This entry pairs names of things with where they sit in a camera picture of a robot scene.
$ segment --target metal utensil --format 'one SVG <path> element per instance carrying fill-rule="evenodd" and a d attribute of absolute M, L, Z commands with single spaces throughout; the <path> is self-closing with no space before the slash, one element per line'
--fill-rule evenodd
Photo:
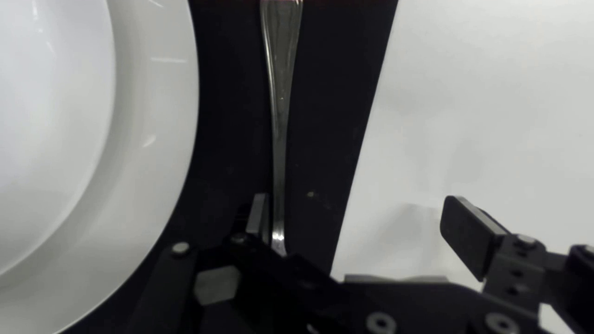
<path fill-rule="evenodd" d="M 302 0 L 259 0 L 261 33 L 272 113 L 272 238 L 271 247 L 285 254 L 284 180 L 285 137 L 291 104 L 293 67 L 300 30 Z"/>

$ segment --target black mount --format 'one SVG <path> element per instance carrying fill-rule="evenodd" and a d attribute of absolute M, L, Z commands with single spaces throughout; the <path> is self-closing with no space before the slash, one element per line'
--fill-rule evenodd
<path fill-rule="evenodd" d="M 510 234 L 462 197 L 447 197 L 441 236 L 482 291 L 447 282 L 337 284 L 298 256 L 267 245 L 267 197 L 256 195 L 241 234 L 217 249 L 167 249 L 130 319 L 130 334 L 196 328 L 202 310 L 232 302 L 256 332 L 282 334 L 540 334 L 547 302 L 575 332 L 594 332 L 594 249 L 553 254 Z"/>

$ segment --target screw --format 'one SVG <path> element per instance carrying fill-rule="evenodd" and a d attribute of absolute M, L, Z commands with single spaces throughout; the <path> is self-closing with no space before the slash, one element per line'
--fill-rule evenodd
<path fill-rule="evenodd" d="M 395 334 L 397 323 L 388 314 L 375 312 L 367 315 L 367 330 L 371 334 Z"/>
<path fill-rule="evenodd" d="M 517 323 L 504 314 L 486 314 L 484 325 L 493 334 L 519 334 Z"/>
<path fill-rule="evenodd" d="M 172 250 L 172 254 L 176 254 L 176 256 L 183 256 L 183 254 L 187 254 L 187 250 L 189 250 L 189 243 L 185 243 L 185 241 L 174 243 L 174 245 L 170 247 L 170 250 Z"/>

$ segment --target white table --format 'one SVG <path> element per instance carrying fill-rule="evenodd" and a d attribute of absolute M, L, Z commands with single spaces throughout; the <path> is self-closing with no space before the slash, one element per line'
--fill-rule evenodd
<path fill-rule="evenodd" d="M 438 232 L 449 193 L 551 250 L 594 243 L 592 17 L 588 0 L 401 0 L 334 276 L 479 288 Z"/>

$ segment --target white surface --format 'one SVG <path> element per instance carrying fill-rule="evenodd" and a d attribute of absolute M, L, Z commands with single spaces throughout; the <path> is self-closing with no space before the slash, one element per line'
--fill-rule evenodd
<path fill-rule="evenodd" d="M 3 0 L 0 45 L 1 275 L 87 187 L 107 139 L 115 58 L 109 11 L 96 0 Z"/>
<path fill-rule="evenodd" d="M 76 208 L 31 256 L 0 276 L 0 332 L 57 332 L 107 299 L 156 243 L 187 173 L 198 91 L 187 2 L 107 6 L 117 63 L 109 135 Z"/>
<path fill-rule="evenodd" d="M 592 17 L 588 0 L 399 2 L 336 276 L 473 284 L 438 234 L 449 193 L 553 250 L 594 241 Z"/>

